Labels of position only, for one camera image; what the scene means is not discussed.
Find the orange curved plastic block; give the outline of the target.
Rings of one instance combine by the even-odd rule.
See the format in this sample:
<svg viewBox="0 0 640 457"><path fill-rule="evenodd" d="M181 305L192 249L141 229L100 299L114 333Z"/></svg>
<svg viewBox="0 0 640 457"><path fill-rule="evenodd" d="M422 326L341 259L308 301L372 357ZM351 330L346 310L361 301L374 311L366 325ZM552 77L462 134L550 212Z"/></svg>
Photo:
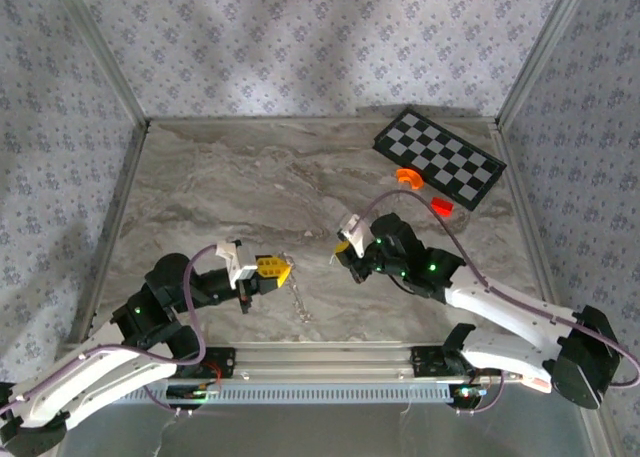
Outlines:
<svg viewBox="0 0 640 457"><path fill-rule="evenodd" d="M420 190L425 183L423 178L416 171L409 168L399 168L396 170L396 180L402 189Z"/></svg>

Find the aluminium base extrusion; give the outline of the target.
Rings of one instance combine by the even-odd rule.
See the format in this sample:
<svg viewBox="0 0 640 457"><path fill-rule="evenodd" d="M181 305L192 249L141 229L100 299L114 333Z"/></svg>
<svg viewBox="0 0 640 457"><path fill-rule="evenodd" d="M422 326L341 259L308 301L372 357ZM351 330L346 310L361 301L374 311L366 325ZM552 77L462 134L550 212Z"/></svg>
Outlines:
<svg viewBox="0 0 640 457"><path fill-rule="evenodd" d="M233 378L256 383L378 383L411 379L410 346L399 342L236 344Z"/></svg>

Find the black and grey chessboard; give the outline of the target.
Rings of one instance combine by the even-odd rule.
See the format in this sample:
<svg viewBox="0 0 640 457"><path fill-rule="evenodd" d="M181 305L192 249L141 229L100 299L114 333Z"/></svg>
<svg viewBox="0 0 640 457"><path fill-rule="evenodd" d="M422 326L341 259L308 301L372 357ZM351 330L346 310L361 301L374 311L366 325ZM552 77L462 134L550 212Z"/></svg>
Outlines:
<svg viewBox="0 0 640 457"><path fill-rule="evenodd" d="M425 184L472 211L498 182L506 164L411 108L373 140L373 149Z"/></svg>

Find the small electronics board with LED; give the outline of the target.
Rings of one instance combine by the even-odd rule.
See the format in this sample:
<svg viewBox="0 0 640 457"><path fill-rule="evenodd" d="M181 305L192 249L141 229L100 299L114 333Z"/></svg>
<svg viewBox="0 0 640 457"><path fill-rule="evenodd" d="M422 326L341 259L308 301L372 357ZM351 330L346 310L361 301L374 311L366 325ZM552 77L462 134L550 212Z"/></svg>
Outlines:
<svg viewBox="0 0 640 457"><path fill-rule="evenodd" d="M165 391L167 400L203 402L220 393L217 384L179 384L169 385Z"/></svg>
<svg viewBox="0 0 640 457"><path fill-rule="evenodd" d="M487 394L487 389L476 384L453 384L450 393L455 401L474 402L480 401Z"/></svg>

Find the aluminium frame rail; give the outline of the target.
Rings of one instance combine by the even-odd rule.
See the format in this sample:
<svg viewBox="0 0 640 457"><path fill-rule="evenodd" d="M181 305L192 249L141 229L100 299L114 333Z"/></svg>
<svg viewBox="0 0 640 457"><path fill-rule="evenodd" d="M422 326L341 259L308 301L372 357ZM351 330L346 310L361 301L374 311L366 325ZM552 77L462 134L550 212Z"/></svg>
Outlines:
<svg viewBox="0 0 640 457"><path fill-rule="evenodd" d="M534 214L527 198L527 193L519 175L514 157L508 142L503 137L496 123L489 125L492 140L498 150L500 158L507 164L506 179L516 209L516 219L524 241L525 251L533 273L534 283L539 296L546 302L561 304L556 295L552 281L549 262L538 233Z"/></svg>
<svg viewBox="0 0 640 457"><path fill-rule="evenodd" d="M119 236L123 214L148 134L149 125L149 121L143 121L141 124L134 126L123 166L98 239L97 255L91 261L88 282L82 288L71 330L66 340L59 346L59 354L62 354L63 350L71 350L77 344L83 342L91 332L94 317L100 306L110 260Z"/></svg>

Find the aluminium frame post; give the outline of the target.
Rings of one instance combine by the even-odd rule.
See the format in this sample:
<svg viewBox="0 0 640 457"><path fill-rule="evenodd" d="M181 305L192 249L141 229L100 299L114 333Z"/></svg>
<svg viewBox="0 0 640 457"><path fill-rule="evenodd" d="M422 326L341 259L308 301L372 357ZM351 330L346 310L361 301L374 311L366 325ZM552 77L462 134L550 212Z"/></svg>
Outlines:
<svg viewBox="0 0 640 457"><path fill-rule="evenodd" d="M510 128L527 97L542 74L556 45L575 15L582 0L556 0L547 19L496 116L497 128Z"/></svg>
<svg viewBox="0 0 640 457"><path fill-rule="evenodd" d="M148 128L146 114L138 103L132 87L102 35L89 7L84 0L61 0L61 2L134 125L146 130Z"/></svg>

